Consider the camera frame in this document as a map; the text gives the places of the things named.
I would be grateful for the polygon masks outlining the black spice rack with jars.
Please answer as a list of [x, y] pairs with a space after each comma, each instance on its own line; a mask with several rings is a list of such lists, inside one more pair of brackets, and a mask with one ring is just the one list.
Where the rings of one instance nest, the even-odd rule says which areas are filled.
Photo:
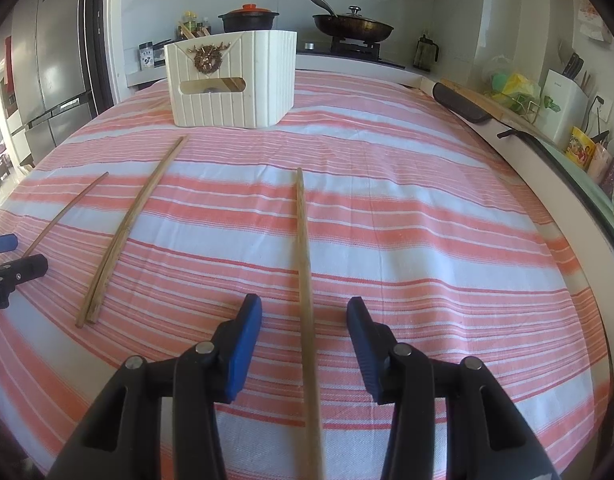
[[165, 65], [165, 47], [167, 46], [167, 44], [172, 43], [173, 39], [167, 39], [153, 44], [153, 58], [155, 67]]

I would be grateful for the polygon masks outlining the yellow snack packet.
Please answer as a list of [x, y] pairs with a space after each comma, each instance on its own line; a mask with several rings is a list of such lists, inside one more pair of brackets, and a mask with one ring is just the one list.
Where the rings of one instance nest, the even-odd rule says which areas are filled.
[[572, 128], [565, 156], [582, 170], [589, 168], [595, 152], [595, 143], [579, 128]]

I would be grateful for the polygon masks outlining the grey double door refrigerator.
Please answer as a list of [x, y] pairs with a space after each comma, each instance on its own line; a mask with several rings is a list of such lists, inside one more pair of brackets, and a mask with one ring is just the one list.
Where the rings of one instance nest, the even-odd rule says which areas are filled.
[[13, 87], [35, 165], [94, 118], [82, 21], [82, 0], [19, 0], [13, 8]]

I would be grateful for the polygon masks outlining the brown chopstick pair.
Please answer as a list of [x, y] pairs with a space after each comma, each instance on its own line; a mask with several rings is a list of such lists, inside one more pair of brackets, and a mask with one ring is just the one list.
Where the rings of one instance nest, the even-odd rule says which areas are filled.
[[98, 265], [94, 277], [88, 287], [80, 312], [78, 312], [75, 325], [82, 328], [86, 323], [94, 324], [98, 320], [99, 310], [102, 306], [106, 289], [108, 288], [109, 280], [113, 274], [118, 258], [124, 249], [130, 232], [134, 227], [139, 214], [144, 210], [147, 201], [152, 195], [162, 177], [166, 174], [171, 163], [176, 159], [181, 150], [185, 147], [188, 141], [188, 136], [181, 136], [170, 147], [161, 161], [152, 171], [152, 174], [147, 178], [142, 188], [130, 204], [126, 214], [124, 215], [120, 225], [114, 233], [112, 240], [106, 251], [104, 252], [101, 262]]

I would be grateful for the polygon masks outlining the wooden cutting board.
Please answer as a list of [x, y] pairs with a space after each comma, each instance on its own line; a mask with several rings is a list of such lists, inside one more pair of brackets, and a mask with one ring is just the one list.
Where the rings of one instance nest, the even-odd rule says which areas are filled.
[[445, 78], [441, 79], [441, 84], [458, 93], [460, 96], [463, 96], [465, 99], [469, 100], [474, 105], [477, 105], [482, 110], [485, 110], [493, 118], [496, 118], [498, 122], [504, 122], [505, 124], [513, 126], [518, 130], [530, 133], [541, 141], [552, 145], [554, 148], [557, 148], [557, 145], [551, 139], [545, 136], [529, 120], [520, 116], [519, 114], [516, 114], [513, 112], [513, 110], [504, 107], [498, 102], [493, 101], [493, 99], [491, 99], [489, 96], [484, 96], [482, 93], [478, 93], [475, 90], [463, 87], [461, 84], [456, 84], [455, 82]]

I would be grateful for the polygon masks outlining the white patterned spice jar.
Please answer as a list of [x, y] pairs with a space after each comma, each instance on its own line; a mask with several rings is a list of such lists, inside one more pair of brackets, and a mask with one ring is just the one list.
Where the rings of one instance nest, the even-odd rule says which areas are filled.
[[154, 53], [152, 42], [148, 41], [144, 42], [143, 44], [139, 44], [138, 52], [141, 68], [143, 70], [152, 68], [154, 66]]

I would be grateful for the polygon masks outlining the white knife block holder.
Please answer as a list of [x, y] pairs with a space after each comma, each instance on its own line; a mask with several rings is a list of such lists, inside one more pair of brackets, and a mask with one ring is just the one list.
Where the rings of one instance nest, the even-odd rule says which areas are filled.
[[564, 70], [549, 70], [544, 82], [535, 125], [540, 132], [564, 152], [572, 129], [579, 127], [587, 109], [588, 97], [576, 82], [584, 60], [574, 52]]

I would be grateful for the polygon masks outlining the black pot with orange lid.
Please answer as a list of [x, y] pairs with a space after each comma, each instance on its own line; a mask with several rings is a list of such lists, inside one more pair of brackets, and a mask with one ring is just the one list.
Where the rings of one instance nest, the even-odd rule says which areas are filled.
[[240, 9], [219, 15], [219, 18], [224, 32], [250, 32], [272, 29], [278, 15], [278, 12], [260, 8], [254, 3], [246, 3]]

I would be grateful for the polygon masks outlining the light wooden chopstick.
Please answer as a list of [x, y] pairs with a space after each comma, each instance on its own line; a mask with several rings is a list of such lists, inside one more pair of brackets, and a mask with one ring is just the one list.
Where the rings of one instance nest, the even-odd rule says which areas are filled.
[[307, 221], [304, 173], [296, 169], [296, 251], [298, 270], [299, 320], [301, 321], [301, 367], [305, 405], [307, 478], [324, 479], [322, 451], [320, 389], [316, 346], [313, 285]]

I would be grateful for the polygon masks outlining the wok with glass lid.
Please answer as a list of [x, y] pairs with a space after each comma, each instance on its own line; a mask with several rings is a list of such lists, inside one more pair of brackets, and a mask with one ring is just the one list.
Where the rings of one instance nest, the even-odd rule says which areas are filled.
[[364, 44], [379, 44], [392, 35], [394, 27], [365, 18], [359, 6], [350, 6], [349, 13], [338, 14], [325, 0], [309, 0], [324, 14], [315, 14], [313, 21], [319, 32], [339, 40], [356, 40]]

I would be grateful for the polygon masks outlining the pink white striped tablecloth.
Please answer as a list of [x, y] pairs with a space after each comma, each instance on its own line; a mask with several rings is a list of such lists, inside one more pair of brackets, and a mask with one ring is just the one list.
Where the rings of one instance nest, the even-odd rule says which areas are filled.
[[[130, 232], [94, 324], [75, 321], [130, 204], [188, 136]], [[304, 470], [295, 266], [304, 173], [325, 472], [375, 479], [392, 419], [365, 391], [347, 301], [434, 359], [477, 356], [558, 470], [601, 426], [610, 368], [600, 312], [568, 241], [525, 182], [424, 93], [300, 72], [270, 129], [179, 128], [165, 82], [76, 131], [0, 207], [0, 234], [36, 247], [47, 274], [0, 311], [0, 420], [48, 470], [129, 356], [161, 361], [234, 315], [264, 317], [244, 389], [217, 411], [229, 477]]]

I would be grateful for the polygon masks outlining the cream ribbed storage box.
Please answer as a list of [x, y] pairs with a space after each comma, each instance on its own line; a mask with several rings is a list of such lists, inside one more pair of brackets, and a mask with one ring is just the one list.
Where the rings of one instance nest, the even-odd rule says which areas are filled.
[[294, 105], [297, 33], [226, 32], [165, 47], [173, 121], [180, 127], [266, 128]]

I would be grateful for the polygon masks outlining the thin brown single chopstick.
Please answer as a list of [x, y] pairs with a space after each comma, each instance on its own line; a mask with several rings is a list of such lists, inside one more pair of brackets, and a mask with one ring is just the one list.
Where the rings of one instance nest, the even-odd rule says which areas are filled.
[[90, 182], [86, 188], [83, 188], [76, 196], [72, 198], [54, 217], [49, 223], [40, 231], [40, 233], [33, 240], [33, 243], [27, 247], [27, 250], [23, 252], [22, 257], [31, 256], [36, 247], [40, 244], [42, 239], [51, 231], [53, 226], [56, 226], [60, 220], [71, 211], [73, 207], [75, 207], [90, 191], [92, 191], [99, 183], [101, 183], [107, 176], [109, 175], [109, 171], [103, 172], [101, 176], [95, 178], [92, 182]]

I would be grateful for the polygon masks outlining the dark glass kettle jar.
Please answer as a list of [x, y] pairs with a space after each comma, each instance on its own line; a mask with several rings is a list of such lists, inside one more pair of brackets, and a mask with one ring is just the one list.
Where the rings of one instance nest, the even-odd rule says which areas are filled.
[[412, 66], [418, 70], [429, 72], [438, 61], [439, 46], [423, 34], [415, 47]]

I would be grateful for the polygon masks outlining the black gas cooktop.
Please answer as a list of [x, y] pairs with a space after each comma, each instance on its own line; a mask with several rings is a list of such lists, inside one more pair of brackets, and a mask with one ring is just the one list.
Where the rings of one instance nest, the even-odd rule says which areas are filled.
[[343, 41], [333, 38], [331, 44], [326, 47], [318, 47], [313, 42], [304, 42], [298, 46], [297, 53], [350, 58], [356, 61], [391, 66], [400, 70], [405, 69], [403, 65], [381, 58], [379, 44], [365, 44], [364, 42]]

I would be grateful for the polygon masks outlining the oil bottles cluster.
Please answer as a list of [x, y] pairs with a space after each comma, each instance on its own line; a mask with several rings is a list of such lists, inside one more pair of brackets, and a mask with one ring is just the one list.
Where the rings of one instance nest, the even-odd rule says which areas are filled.
[[185, 11], [177, 25], [177, 35], [181, 40], [211, 35], [211, 26], [199, 20], [192, 11]]

